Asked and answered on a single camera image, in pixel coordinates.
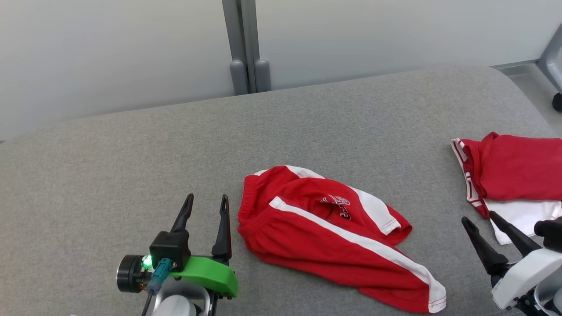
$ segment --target white plastic part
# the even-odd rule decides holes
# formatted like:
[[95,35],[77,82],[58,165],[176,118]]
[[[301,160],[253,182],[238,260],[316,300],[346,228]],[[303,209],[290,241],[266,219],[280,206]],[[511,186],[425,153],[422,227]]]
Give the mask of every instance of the white plastic part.
[[181,295],[166,298],[152,316],[197,316],[195,305]]
[[514,298],[521,297],[562,265],[562,254],[549,249],[531,252],[507,271],[492,289],[497,306],[515,306]]

